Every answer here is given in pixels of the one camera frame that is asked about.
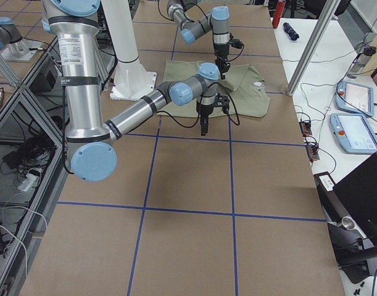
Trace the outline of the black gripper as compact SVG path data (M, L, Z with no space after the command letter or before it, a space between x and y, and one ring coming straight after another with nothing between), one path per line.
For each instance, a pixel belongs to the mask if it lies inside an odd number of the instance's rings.
M231 64L226 57L216 55L215 65L220 71L220 79L224 80L226 78L226 73L229 71Z
M208 124L209 124L209 114L201 113L201 136L206 136L208 133Z

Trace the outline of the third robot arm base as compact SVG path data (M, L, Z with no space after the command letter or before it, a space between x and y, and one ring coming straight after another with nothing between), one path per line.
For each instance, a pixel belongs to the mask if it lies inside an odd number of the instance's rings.
M10 62L29 62L35 54L9 17L0 17L0 52Z

